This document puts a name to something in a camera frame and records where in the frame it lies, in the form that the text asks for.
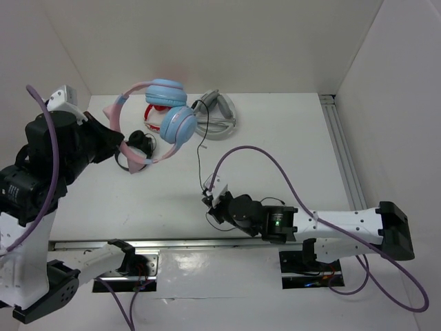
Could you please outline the pink blue cat-ear headphones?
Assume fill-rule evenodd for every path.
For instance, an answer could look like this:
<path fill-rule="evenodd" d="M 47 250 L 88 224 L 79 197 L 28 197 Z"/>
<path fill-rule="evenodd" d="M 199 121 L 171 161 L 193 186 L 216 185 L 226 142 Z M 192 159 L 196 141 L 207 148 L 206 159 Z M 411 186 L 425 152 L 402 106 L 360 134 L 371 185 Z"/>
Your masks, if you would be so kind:
<path fill-rule="evenodd" d="M 172 147 L 160 158 L 153 159 L 139 156 L 126 142 L 121 142 L 119 152 L 127 158 L 128 171 L 131 174 L 140 171 L 143 166 L 159 163 L 175 155 L 192 137 L 197 127 L 194 112 L 187 106 L 187 94 L 183 84 L 168 79 L 153 79 L 134 84 L 129 90 L 120 94 L 113 104 L 103 109 L 111 130 L 121 132 L 120 117 L 123 106 L 132 93 L 142 89 L 145 90 L 146 102 L 149 105 L 168 109 L 159 126 L 159 134 L 160 138 Z"/>

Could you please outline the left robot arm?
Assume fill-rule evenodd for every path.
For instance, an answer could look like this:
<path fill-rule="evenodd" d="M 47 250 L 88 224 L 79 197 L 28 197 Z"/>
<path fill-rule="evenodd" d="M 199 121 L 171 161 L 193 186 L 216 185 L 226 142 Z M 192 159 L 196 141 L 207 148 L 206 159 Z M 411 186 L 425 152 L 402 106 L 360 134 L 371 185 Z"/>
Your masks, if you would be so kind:
<path fill-rule="evenodd" d="M 113 239 L 72 265 L 48 259 L 68 186 L 88 165 L 112 157 L 123 135 L 90 114 L 78 120 L 64 111 L 37 116 L 25 135 L 14 164 L 1 171 L 1 306 L 29 324 L 65 307 L 81 285 L 110 270 L 130 274 L 137 258 L 133 246 Z"/>

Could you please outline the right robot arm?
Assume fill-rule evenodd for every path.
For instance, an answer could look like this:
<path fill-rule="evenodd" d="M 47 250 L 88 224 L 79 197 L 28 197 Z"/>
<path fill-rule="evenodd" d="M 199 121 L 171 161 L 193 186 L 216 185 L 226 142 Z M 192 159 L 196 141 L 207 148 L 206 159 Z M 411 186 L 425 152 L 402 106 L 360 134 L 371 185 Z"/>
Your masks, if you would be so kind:
<path fill-rule="evenodd" d="M 406 214 L 393 202 L 352 212 L 306 212 L 288 205 L 263 205 L 248 194 L 203 191 L 203 203 L 219 224 L 227 222 L 245 234 L 276 245 L 302 246 L 304 268 L 361 254 L 384 253 L 394 261 L 410 261 L 415 254 Z"/>

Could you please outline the black headphones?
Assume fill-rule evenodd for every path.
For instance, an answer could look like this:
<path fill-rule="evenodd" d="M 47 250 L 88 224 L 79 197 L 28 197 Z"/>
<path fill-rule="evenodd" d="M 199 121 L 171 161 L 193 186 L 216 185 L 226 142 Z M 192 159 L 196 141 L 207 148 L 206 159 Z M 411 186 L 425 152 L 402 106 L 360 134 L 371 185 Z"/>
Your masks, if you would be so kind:
<path fill-rule="evenodd" d="M 148 133 L 144 133 L 141 130 L 133 131 L 133 133 L 129 136 L 128 141 L 125 142 L 128 147 L 142 152 L 147 158 L 151 158 L 156 149 L 156 139 L 154 138 L 154 136 Z M 120 164 L 119 155 L 120 150 L 117 150 L 114 153 L 114 160 L 122 170 L 129 172 L 128 167 Z"/>

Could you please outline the red headphones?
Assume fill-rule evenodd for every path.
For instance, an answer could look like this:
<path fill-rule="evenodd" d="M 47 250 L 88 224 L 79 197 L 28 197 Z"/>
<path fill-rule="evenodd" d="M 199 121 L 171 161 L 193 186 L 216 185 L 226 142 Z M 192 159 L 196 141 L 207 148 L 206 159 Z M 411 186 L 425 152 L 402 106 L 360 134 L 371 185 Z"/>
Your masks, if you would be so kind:
<path fill-rule="evenodd" d="M 145 127 L 153 133 L 159 133 L 163 118 L 169 110 L 170 107 L 149 104 L 143 115 Z"/>

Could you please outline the grey white headphones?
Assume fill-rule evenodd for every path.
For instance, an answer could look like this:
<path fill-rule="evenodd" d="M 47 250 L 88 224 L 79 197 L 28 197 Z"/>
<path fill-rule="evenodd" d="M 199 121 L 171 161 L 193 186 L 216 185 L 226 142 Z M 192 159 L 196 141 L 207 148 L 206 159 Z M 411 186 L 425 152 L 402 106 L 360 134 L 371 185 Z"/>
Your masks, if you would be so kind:
<path fill-rule="evenodd" d="M 236 131 L 236 107 L 227 94 L 208 90 L 191 108 L 197 120 L 195 133 L 200 137 L 222 141 Z"/>

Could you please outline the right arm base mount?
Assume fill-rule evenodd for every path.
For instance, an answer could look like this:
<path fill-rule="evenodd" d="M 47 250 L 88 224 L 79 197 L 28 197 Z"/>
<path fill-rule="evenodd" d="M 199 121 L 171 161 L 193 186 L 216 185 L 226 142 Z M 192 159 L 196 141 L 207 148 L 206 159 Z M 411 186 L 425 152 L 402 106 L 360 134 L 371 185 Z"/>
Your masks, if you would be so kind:
<path fill-rule="evenodd" d="M 329 285 L 344 287 L 340 261 L 304 263 L 300 251 L 280 251 L 282 287 L 288 289 L 323 288 Z"/>

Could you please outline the aluminium front rail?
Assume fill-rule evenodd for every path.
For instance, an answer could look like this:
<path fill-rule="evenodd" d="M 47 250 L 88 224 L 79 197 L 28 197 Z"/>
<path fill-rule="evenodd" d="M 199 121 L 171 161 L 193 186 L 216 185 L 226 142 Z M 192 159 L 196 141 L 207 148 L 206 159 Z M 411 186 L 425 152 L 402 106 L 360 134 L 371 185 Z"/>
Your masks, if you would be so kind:
<path fill-rule="evenodd" d="M 137 249 L 211 249 L 211 248 L 260 248 L 274 246 L 260 238 L 217 238 L 217 239 L 181 239 L 181 240 L 133 240 L 127 241 Z M 93 250 L 102 247 L 106 241 L 51 241 L 53 250 Z"/>

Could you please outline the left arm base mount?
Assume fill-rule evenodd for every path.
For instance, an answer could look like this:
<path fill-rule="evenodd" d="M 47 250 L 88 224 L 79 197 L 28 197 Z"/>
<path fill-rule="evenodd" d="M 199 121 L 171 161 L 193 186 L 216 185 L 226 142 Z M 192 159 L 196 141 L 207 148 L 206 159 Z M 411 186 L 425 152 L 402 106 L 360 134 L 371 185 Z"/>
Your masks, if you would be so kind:
<path fill-rule="evenodd" d="M 141 255 L 129 271 L 109 270 L 99 276 L 115 293 L 156 292 L 159 251 L 139 250 Z"/>

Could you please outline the aluminium side rail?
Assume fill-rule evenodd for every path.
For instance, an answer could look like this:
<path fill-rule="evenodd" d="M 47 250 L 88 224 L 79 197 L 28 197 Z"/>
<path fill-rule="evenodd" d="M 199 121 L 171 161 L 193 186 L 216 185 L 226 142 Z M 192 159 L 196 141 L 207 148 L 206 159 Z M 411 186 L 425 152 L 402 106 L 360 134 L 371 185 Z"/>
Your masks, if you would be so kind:
<path fill-rule="evenodd" d="M 335 96 L 332 94 L 319 94 L 318 97 L 336 155 L 345 192 L 349 200 L 349 205 L 352 210 L 367 209 L 367 202 L 362 191 L 360 180 L 351 157 L 349 145 L 336 107 Z"/>

